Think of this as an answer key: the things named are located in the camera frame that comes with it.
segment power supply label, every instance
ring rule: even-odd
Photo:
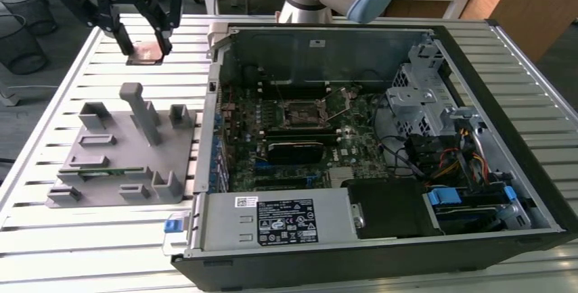
[[[313,200],[258,202],[257,242],[261,246],[317,242]]]

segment blue latch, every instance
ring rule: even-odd
[[[182,232],[182,220],[165,220],[164,233],[178,233],[178,232]]]
[[[461,198],[455,188],[435,188],[427,193],[431,205],[439,204],[459,204]]]
[[[515,194],[512,186],[505,186],[504,187],[504,192],[505,192],[507,198],[509,200],[515,200],[517,198],[517,195]]]

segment sticker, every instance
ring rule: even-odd
[[[257,202],[256,215],[261,246],[318,242],[313,200]]]
[[[325,41],[321,39],[313,39],[312,41],[308,41],[308,46],[309,47],[324,47]]]
[[[234,207],[256,207],[257,196],[234,197]]]

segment mesh wastebasket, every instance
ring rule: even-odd
[[[26,20],[17,15],[0,15],[0,63],[13,74],[38,71],[47,58],[29,33]]]
[[[35,35],[46,35],[57,28],[46,0],[0,0],[10,14],[26,19],[26,28]]]

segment aluminum slatted table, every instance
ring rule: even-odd
[[[152,40],[146,21],[125,15],[133,41]],[[202,111],[209,61],[205,33],[216,21],[270,22],[269,17],[185,16],[174,31],[173,53],[161,66],[125,66],[114,40],[94,30],[0,187],[0,292],[197,292],[162,255],[162,222],[190,208],[173,205],[47,209],[42,203],[75,137],[82,103],[117,99],[124,82],[140,82],[157,110],[172,103]],[[376,24],[439,24],[441,20],[381,20]],[[443,20],[463,52],[578,210],[578,118],[499,28],[484,22]],[[467,97],[453,78],[457,92]],[[200,128],[193,138],[198,139]],[[190,149],[193,176],[197,143]],[[190,196],[193,180],[186,183]],[[278,288],[266,292],[575,292],[578,246],[516,256],[483,271],[431,274]]]

